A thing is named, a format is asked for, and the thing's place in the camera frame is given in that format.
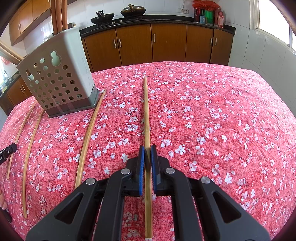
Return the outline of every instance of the flower pattern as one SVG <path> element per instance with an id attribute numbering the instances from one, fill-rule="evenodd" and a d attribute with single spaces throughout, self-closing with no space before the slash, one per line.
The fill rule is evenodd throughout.
<path id="1" fill-rule="evenodd" d="M 92 74 L 106 95 L 86 155 L 82 181 L 124 168 L 144 143 L 143 77 L 148 77 L 151 144 L 191 178 L 208 176 L 274 237 L 296 201 L 296 119 L 255 72 L 212 64 L 157 62 Z M 17 105 L 0 133 L 14 142 L 33 97 Z M 42 108 L 32 111 L 12 161 L 0 166 L 16 231 L 25 236 L 74 190 L 83 138 L 93 109 L 48 118 L 36 133 L 26 177 L 28 219 L 22 213 L 22 174 L 30 137 Z M 154 237 L 174 240 L 171 198 L 153 196 Z M 145 237 L 144 197 L 126 197 L 122 240 Z"/>

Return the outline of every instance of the countertop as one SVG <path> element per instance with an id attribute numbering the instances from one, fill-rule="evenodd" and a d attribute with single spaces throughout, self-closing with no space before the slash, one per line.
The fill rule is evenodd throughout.
<path id="1" fill-rule="evenodd" d="M 13 84 L 20 78 L 20 73 L 16 72 L 13 76 L 11 76 L 10 78 L 10 84 L 9 86 L 7 86 L 7 88 L 3 91 L 3 93 L 0 95 L 0 98 L 7 93 L 7 91 L 9 90 L 9 88 L 11 86 L 13 86 Z"/>
<path id="2" fill-rule="evenodd" d="M 92 25 L 90 27 L 84 28 L 80 30 L 81 38 L 87 37 L 92 34 L 96 34 L 105 30 L 119 28 L 119 27 L 126 27 L 132 25 L 139 25 L 139 24 L 151 24 L 151 23 L 181 23 L 181 24 L 190 24 L 195 26 L 201 26 L 204 28 L 211 28 L 211 29 L 220 29 L 225 32 L 235 34 L 235 27 L 224 25 L 224 28 L 218 28 L 215 26 L 202 24 L 202 23 L 195 23 L 194 18 L 191 17 L 184 17 L 184 16 L 176 16 L 176 15 L 143 15 L 142 19 L 140 20 L 130 20 L 128 21 L 127 18 L 118 18 L 113 19 L 114 24 L 98 27 L 97 25 Z"/>

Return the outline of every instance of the electrical socket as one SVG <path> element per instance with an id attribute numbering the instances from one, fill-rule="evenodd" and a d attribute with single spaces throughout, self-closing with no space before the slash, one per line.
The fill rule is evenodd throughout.
<path id="1" fill-rule="evenodd" d="M 181 9 L 181 8 L 179 8 L 179 13 L 189 14 L 189 10 L 188 9 Z"/>

